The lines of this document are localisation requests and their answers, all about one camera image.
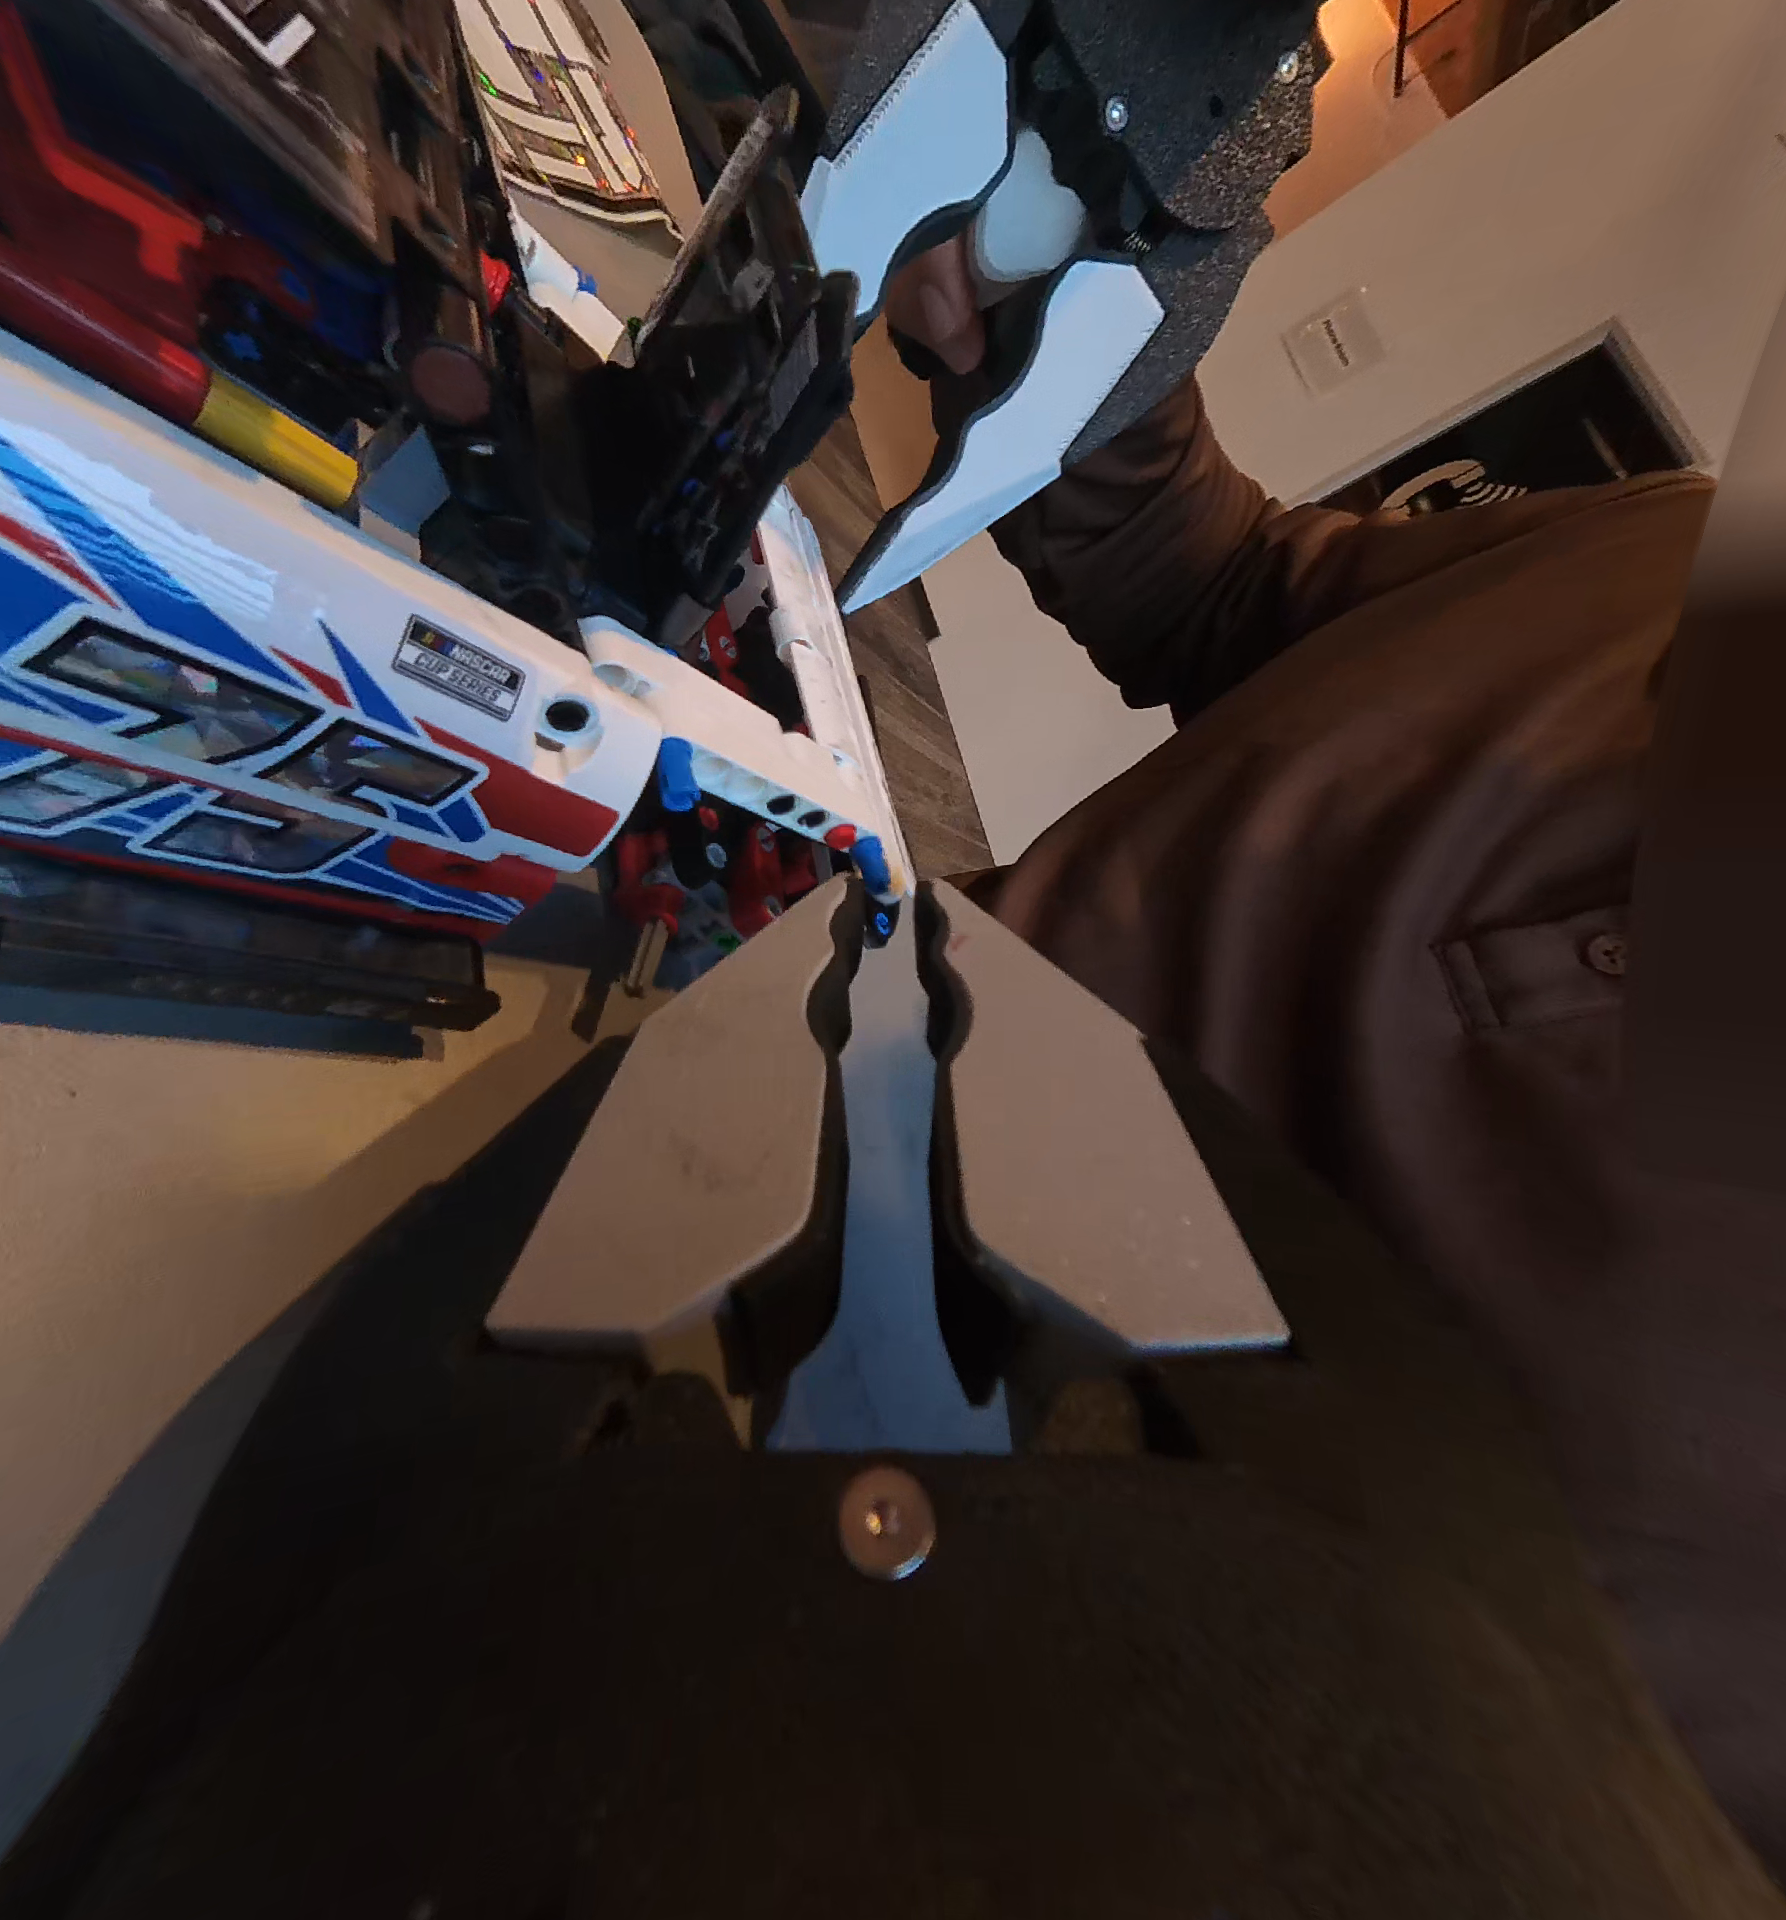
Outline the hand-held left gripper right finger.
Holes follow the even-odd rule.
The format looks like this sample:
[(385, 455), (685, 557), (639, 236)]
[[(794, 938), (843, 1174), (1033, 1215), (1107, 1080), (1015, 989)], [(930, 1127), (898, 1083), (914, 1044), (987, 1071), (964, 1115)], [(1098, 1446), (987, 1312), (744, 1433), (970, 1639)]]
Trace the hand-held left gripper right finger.
[(1144, 1033), (971, 897), (914, 907), (935, 1314), (973, 1406), (1281, 1357), (1291, 1328)]

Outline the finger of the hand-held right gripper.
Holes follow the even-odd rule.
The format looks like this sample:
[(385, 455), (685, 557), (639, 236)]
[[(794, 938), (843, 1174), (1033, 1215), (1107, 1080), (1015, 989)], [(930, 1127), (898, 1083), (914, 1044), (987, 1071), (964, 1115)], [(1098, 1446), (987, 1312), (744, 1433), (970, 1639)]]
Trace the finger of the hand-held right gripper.
[(1024, 356), (986, 376), (979, 404), (940, 437), (919, 487), (861, 549), (837, 587), (843, 614), (906, 589), (1041, 492), (1165, 308), (1129, 260), (1083, 256), (1049, 278), (1029, 318)]
[(855, 285), (855, 325), (893, 281), (967, 227), (1012, 157), (1008, 51), (979, 5), (880, 5), (829, 148), (800, 194), (819, 272)]

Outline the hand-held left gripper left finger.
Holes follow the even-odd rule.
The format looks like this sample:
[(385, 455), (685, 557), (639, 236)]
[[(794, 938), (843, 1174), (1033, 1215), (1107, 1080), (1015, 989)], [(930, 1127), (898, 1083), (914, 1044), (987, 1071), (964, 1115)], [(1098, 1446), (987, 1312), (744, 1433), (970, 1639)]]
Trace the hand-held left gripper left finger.
[(647, 1017), (487, 1343), (706, 1380), (762, 1448), (840, 1304), (851, 984), (853, 884), (832, 877)]

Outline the toy brick race car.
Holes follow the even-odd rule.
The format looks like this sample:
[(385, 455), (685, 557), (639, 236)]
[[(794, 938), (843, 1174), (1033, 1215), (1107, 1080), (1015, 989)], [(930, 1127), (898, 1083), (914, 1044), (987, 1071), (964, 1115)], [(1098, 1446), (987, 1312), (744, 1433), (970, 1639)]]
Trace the toy brick race car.
[(454, 5), (0, 3), (0, 997), (474, 1029), (912, 892), (785, 490), (851, 406), (768, 5), (624, 5), (680, 227), (507, 187)]

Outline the person's right forearm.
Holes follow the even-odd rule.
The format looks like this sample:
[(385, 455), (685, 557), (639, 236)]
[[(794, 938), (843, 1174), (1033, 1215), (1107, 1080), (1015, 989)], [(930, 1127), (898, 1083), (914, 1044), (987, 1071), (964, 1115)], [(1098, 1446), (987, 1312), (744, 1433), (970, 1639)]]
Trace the person's right forearm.
[(1000, 516), (1034, 608), (1126, 709), (1177, 726), (1345, 606), (1386, 513), (1283, 506), (1215, 440), (1196, 379)]

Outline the grey desk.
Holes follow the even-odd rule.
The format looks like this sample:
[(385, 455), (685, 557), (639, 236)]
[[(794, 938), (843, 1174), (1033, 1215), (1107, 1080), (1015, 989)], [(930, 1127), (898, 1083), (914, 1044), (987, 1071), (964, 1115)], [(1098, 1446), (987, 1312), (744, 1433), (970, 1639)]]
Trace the grey desk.
[(747, 1446), (721, 1392), (485, 1320), (630, 1041), (287, 1252), (307, 1105), (72, 1073), (0, 1228), (0, 1917), (1001, 1917), (993, 1575), (928, 1424)]

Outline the person's right hand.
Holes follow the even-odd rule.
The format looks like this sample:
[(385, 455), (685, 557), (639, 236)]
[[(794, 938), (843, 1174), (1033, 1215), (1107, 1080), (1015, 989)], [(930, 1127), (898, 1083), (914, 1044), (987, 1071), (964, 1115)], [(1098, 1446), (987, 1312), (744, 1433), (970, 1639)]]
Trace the person's right hand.
[(949, 409), (991, 401), (1018, 373), (1046, 277), (991, 281), (977, 272), (975, 233), (963, 228), (917, 254), (883, 302), (891, 351), (906, 374)]

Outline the holographic sticker sheet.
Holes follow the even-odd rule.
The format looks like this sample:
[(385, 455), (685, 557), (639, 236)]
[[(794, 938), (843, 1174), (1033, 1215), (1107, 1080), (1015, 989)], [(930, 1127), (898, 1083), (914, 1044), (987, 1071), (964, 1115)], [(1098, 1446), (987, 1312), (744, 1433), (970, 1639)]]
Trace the holographic sticker sheet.
[(624, 5), (457, 3), (453, 13), (503, 183), (672, 250), (680, 227), (630, 114), (659, 70)]

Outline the black phone symbol panel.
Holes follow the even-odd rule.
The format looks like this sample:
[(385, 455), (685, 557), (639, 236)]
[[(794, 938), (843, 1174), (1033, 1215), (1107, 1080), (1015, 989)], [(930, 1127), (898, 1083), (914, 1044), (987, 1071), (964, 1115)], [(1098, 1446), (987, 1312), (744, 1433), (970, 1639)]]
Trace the black phone symbol panel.
[(1319, 504), (1429, 519), (1545, 492), (1703, 468), (1625, 331), (1612, 325), (1344, 482)]

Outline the white wall sign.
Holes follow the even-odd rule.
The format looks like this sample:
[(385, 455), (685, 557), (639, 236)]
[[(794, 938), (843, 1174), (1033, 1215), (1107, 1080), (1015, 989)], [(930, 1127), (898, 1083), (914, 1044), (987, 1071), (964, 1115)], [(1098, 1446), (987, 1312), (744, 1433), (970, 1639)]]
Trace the white wall sign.
[(1281, 345), (1296, 381), (1314, 400), (1341, 392), (1388, 358), (1362, 287), (1291, 323)]

